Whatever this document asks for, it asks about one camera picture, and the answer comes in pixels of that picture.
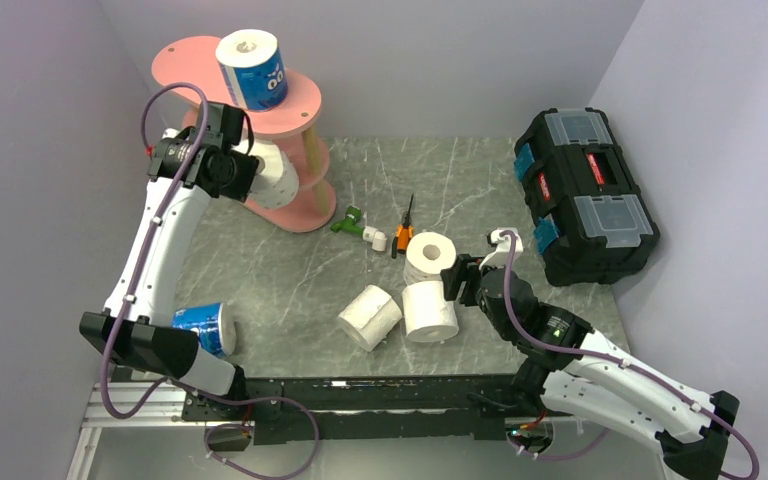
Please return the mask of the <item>blue paper roll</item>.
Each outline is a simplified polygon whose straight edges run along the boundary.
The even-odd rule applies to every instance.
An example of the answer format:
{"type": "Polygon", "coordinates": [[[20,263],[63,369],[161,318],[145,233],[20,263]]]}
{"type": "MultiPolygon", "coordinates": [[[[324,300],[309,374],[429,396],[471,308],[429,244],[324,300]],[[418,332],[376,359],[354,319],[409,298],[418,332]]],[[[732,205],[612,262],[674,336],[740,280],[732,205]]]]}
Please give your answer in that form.
{"type": "Polygon", "coordinates": [[[274,34],[258,29],[237,30],[219,41],[215,58],[237,107],[268,111],[285,100],[288,84],[274,34]]]}

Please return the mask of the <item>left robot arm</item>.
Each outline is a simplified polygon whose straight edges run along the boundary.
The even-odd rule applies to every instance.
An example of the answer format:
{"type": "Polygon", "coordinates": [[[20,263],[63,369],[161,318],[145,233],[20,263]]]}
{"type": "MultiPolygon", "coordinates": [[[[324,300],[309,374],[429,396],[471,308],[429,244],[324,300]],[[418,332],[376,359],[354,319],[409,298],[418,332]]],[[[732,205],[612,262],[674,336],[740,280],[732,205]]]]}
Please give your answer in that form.
{"type": "Polygon", "coordinates": [[[100,312],[86,312],[82,337],[116,364],[208,392],[208,407],[224,420],[247,406],[241,368],[202,346],[196,332],[173,327],[179,273],[208,203],[244,200],[258,159],[245,135],[247,114],[218,102],[201,105],[195,125],[170,129],[148,148],[142,218],[125,267],[100,312]]]}

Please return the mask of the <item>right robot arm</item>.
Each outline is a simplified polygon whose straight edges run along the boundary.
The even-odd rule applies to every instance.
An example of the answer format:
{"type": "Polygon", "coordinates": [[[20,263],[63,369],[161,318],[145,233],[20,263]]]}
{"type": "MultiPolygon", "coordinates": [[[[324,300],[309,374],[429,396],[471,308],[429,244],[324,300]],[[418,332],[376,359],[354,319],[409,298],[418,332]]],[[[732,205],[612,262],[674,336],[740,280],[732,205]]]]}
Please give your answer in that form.
{"type": "Polygon", "coordinates": [[[477,306],[525,355],[510,384],[517,411],[569,413],[637,440],[686,479],[717,479],[739,401],[667,378],[581,317],[540,301],[505,267],[461,255],[442,271],[443,295],[477,306]]]}

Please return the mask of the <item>white pipe elbow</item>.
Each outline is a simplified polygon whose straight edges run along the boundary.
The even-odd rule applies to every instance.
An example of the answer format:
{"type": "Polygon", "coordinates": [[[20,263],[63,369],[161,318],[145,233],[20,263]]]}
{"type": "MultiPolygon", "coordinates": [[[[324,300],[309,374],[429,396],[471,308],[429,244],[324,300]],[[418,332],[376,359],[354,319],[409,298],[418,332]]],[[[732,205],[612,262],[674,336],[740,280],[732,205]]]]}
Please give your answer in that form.
{"type": "Polygon", "coordinates": [[[375,227],[365,226],[362,231],[362,239],[367,242],[375,252],[381,253],[387,249],[387,235],[375,227]]]}

